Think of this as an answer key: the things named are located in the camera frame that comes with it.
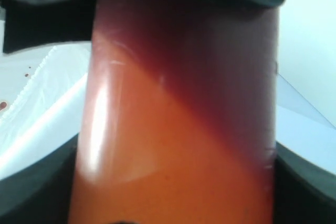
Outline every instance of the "orange cylinder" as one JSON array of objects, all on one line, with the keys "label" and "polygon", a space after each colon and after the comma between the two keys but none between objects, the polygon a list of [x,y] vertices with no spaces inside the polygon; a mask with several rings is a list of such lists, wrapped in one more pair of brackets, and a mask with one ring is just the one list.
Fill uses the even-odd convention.
[{"label": "orange cylinder", "polygon": [[272,223],[278,10],[98,0],[70,224]]}]

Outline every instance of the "orange bottle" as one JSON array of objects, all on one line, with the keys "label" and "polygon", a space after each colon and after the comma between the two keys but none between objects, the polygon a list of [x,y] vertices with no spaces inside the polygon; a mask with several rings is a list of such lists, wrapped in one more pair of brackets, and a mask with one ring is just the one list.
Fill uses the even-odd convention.
[{"label": "orange bottle", "polygon": [[98,0],[69,224],[271,224],[278,10]]}]

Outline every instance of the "red stain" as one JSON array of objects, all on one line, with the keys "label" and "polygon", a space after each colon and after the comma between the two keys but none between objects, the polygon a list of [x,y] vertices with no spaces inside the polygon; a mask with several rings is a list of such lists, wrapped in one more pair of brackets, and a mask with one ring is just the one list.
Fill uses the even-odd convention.
[{"label": "red stain", "polygon": [[5,108],[7,108],[7,105],[8,105],[7,102],[1,102],[0,103],[0,111],[4,110]]}]

